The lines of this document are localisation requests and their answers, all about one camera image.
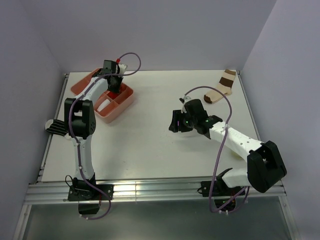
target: lavender wall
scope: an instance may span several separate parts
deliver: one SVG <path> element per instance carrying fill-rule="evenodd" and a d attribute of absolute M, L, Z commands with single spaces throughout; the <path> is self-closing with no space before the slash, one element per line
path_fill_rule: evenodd
<path fill-rule="evenodd" d="M 62 69 L 242 69 L 276 0 L 21 0 Z M 133 70 L 135 58 L 125 60 Z"/>
<path fill-rule="evenodd" d="M 320 1 L 278 0 L 243 68 L 263 140 L 286 164 L 285 189 L 304 239 L 320 239 Z"/>
<path fill-rule="evenodd" d="M 11 239 L 41 165 L 63 75 L 17 0 L 0 3 L 0 239 Z"/>

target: brown stripe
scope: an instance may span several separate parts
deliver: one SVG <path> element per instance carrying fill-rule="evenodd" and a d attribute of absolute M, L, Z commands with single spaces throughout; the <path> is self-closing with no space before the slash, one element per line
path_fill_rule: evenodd
<path fill-rule="evenodd" d="M 231 75 L 233 75 L 233 76 L 236 75 L 236 72 L 235 72 L 235 71 L 230 71 L 229 69 L 224 70 L 224 72 L 227 73 L 227 74 L 231 74 Z"/>
<path fill-rule="evenodd" d="M 208 97 L 207 95 L 204 95 L 203 99 L 204 99 L 208 104 L 212 104 L 212 101 L 211 101 L 210 97 Z"/>
<path fill-rule="evenodd" d="M 221 77 L 219 83 L 221 83 L 223 86 L 231 88 L 232 84 L 234 84 L 234 81 Z"/>

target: metal frame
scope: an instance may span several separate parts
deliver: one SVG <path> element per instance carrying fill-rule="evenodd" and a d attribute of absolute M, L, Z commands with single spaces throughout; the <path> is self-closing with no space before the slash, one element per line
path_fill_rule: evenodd
<path fill-rule="evenodd" d="M 241 76 L 238 72 L 241 88 L 244 93 L 244 97 L 250 112 L 250 116 L 254 125 L 255 132 L 258 139 L 260 135 L 252 114 L 249 101 L 242 83 Z M 60 107 L 62 105 L 63 96 L 67 86 L 69 74 L 64 77 L 64 82 L 59 97 L 58 106 L 54 117 L 57 118 Z M 78 202 L 68 202 L 69 187 L 64 182 L 42 182 L 42 175 L 46 165 L 46 158 L 50 148 L 52 136 L 50 135 L 47 141 L 45 152 L 42 159 L 41 168 L 35 184 L 31 184 L 28 187 L 26 196 L 24 199 L 24 205 L 21 210 L 20 218 L 16 231 L 14 234 L 15 240 L 20 240 L 24 236 L 24 232 L 27 226 L 29 213 L 32 205 L 42 204 L 78 204 Z M 201 194 L 197 193 L 197 189 L 201 185 L 201 181 L 210 181 L 211 177 L 186 177 L 186 178 L 166 178 L 166 179 L 136 179 L 136 180 L 108 180 L 98 181 L 97 184 L 113 184 L 114 193 L 112 202 L 146 202 L 146 201 L 168 201 L 168 200 L 200 200 L 203 198 Z M 276 185 L 271 187 L 267 193 L 260 193 L 255 189 L 251 189 L 249 197 L 279 197 L 282 206 L 285 220 L 290 229 L 291 237 L 293 233 L 297 233 L 297 227 L 294 223 L 292 214 L 290 215 L 290 208 L 286 203 L 286 191 L 283 183 L 279 181 Z M 226 197 L 215 197 L 215 199 L 223 199 Z M 84 201 L 84 203 L 95 203 L 97 201 Z"/>
<path fill-rule="evenodd" d="M 32 205 L 23 205 L 18 223 L 15 228 L 13 240 L 22 240 L 24 238 Z"/>

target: small white object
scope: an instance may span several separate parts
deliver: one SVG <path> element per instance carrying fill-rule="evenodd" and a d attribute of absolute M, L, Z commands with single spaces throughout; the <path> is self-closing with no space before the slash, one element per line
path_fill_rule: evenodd
<path fill-rule="evenodd" d="M 228 124 L 225 124 L 225 125 L 222 127 L 222 131 L 220 131 L 220 133 L 223 133 L 228 127 L 229 127 Z"/>
<path fill-rule="evenodd" d="M 71 136 L 69 135 L 69 133 L 67 133 L 66 135 L 64 135 L 65 139 L 70 140 Z"/>
<path fill-rule="evenodd" d="M 123 64 L 123 63 L 118 63 L 116 66 L 117 71 L 119 70 L 119 74 L 124 74 L 127 70 L 128 65 Z"/>
<path fill-rule="evenodd" d="M 98 107 L 97 111 L 98 112 L 102 111 L 106 106 L 108 106 L 109 103 L 110 103 L 109 99 L 104 100 Z"/>
<path fill-rule="evenodd" d="M 182 104 L 183 104 L 183 107 L 182 107 L 182 109 L 181 109 L 181 112 L 182 112 L 182 113 L 186 113 L 187 110 L 186 110 L 186 108 L 185 108 L 185 104 L 186 104 L 187 102 L 191 101 L 192 98 L 189 97 L 189 96 L 183 95 L 182 99 L 184 100 L 184 102 L 182 103 Z"/>

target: pink tray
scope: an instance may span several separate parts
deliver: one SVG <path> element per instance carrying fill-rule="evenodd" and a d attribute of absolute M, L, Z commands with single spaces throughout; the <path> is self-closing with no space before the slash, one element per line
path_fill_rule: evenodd
<path fill-rule="evenodd" d="M 91 72 L 88 76 L 81 79 L 75 85 L 71 87 L 71 92 L 75 95 L 80 94 L 86 86 L 90 83 L 92 75 L 97 72 L 100 68 L 97 68 Z M 114 93 L 105 91 L 94 105 L 94 111 L 96 114 L 103 119 L 106 123 L 111 123 L 116 117 L 118 117 L 127 107 L 134 102 L 134 91 L 132 88 L 122 83 L 120 87 L 120 94 L 115 98 L 113 97 Z M 101 111 L 97 111 L 98 107 L 104 100 L 110 100 L 110 103 Z"/>

